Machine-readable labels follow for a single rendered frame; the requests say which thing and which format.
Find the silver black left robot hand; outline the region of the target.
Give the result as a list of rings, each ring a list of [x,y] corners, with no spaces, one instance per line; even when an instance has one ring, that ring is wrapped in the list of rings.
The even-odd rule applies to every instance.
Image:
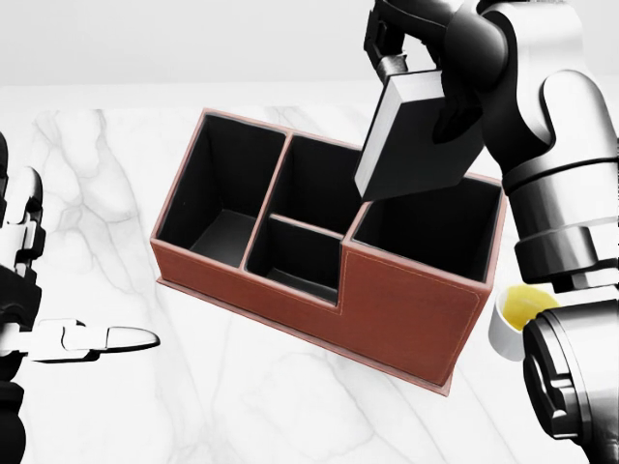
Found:
[[[43,182],[26,167],[7,191],[9,150],[0,132],[0,380],[12,379],[21,360],[87,363],[101,354],[141,351],[160,345],[145,329],[88,327],[76,319],[36,320],[42,289],[33,262],[44,252]]]

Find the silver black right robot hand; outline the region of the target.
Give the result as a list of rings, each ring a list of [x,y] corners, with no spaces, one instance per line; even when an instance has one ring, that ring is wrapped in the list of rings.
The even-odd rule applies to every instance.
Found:
[[[480,125],[505,185],[617,159],[617,140],[588,71],[582,29],[565,3],[534,0],[374,0],[364,48],[385,84],[420,40],[441,74],[445,103],[434,144]]]

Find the black book with white pages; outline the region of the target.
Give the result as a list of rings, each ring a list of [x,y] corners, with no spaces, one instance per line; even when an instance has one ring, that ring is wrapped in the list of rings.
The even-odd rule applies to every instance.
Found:
[[[354,181],[364,201],[456,185],[484,147],[478,123],[453,140],[434,129],[446,108],[440,71],[390,76],[368,130]]]

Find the red-brown desk caddy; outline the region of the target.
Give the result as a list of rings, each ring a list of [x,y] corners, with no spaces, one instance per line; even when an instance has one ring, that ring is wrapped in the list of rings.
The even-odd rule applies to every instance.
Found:
[[[355,146],[204,110],[151,236],[161,283],[440,394],[491,292],[506,199],[363,202]]]

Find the white mug with yellow inside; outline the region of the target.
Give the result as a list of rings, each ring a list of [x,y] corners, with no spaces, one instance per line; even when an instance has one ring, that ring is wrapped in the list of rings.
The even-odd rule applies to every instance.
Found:
[[[540,287],[520,283],[501,290],[495,299],[488,328],[494,351],[511,362],[524,359],[523,329],[539,313],[560,303]]]

